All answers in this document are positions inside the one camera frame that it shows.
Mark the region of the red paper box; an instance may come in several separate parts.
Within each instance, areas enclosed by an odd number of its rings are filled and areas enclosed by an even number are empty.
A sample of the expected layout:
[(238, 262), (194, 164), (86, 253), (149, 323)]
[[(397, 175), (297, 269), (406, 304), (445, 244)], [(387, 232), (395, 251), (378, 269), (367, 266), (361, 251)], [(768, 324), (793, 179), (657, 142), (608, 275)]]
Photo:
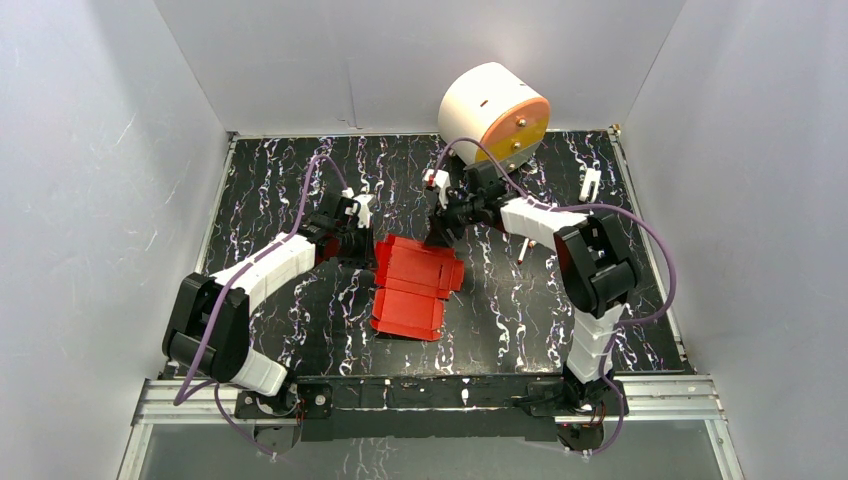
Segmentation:
[(455, 250), (390, 234), (376, 246), (371, 326), (381, 334), (421, 341), (441, 338), (445, 302), (461, 289), (464, 262)]

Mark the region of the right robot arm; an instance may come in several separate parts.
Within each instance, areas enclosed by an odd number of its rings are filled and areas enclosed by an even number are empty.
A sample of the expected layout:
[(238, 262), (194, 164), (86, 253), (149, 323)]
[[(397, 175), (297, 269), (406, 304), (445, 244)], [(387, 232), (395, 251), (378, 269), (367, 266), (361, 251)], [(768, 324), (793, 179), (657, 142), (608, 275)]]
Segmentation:
[(622, 228), (611, 214), (556, 211), (516, 188), (492, 163), (469, 166), (465, 184), (452, 185), (445, 170), (428, 169), (423, 186), (436, 195), (428, 217), (429, 247), (450, 248), (478, 224), (535, 241), (555, 252), (565, 294), (575, 309), (573, 340), (565, 367), (565, 405), (590, 413), (603, 399), (599, 382), (612, 362), (608, 343), (624, 305), (640, 280)]

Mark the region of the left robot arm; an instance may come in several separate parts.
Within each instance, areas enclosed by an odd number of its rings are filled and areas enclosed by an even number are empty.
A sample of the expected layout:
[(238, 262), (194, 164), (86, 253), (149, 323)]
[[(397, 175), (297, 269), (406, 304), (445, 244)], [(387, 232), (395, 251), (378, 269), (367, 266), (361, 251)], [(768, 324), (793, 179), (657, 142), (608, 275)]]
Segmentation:
[(292, 234), (278, 235), (259, 252), (211, 276), (191, 273), (181, 282), (162, 351), (220, 383), (260, 394), (275, 416), (294, 411), (297, 387), (286, 367), (254, 350), (249, 324), (255, 310), (289, 281), (322, 262), (370, 269), (376, 264), (372, 194), (346, 189), (325, 195)]

